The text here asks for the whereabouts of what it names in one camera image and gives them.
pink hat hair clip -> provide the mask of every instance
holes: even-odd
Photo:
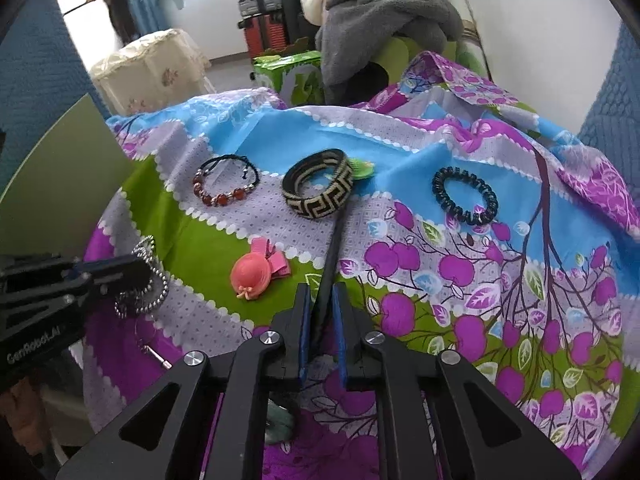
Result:
[[[276,250],[267,238],[251,241],[251,252],[236,261],[231,269],[231,286],[236,298],[255,300],[269,286],[273,278],[290,276],[289,262],[282,251]]]

red container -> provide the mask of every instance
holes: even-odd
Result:
[[[260,56],[268,48],[280,50],[289,44],[284,17],[279,10],[251,16],[238,23],[238,26],[244,30],[244,40],[252,58]]]

white wall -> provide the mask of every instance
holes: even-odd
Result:
[[[172,0],[159,0],[170,27],[186,31],[209,59],[246,52],[238,0],[184,0],[178,10]]]
[[[67,12],[85,1],[58,0],[58,4],[62,12]],[[122,46],[120,38],[111,26],[107,4],[102,0],[91,2],[66,14],[65,23],[87,70]]]
[[[578,132],[616,45],[608,0],[469,0],[494,80]]]

gray clothing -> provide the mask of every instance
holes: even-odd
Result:
[[[462,19],[447,0],[327,0],[327,17],[316,35],[322,51],[327,104],[338,104],[346,82],[395,34],[424,50],[442,53],[462,35]]]

screw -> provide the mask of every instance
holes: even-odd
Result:
[[[184,356],[184,362],[187,363],[187,366],[197,366],[203,361],[204,354],[202,352],[198,352],[197,350],[192,350]]]
[[[382,332],[374,330],[373,332],[369,332],[366,336],[364,336],[364,341],[366,341],[370,345],[380,345],[385,341],[385,335]]]
[[[267,332],[263,332],[260,334],[260,341],[262,341],[265,345],[273,345],[280,341],[280,334],[273,330],[267,330]]]
[[[460,362],[460,354],[454,350],[445,350],[440,358],[446,365],[457,365]]]

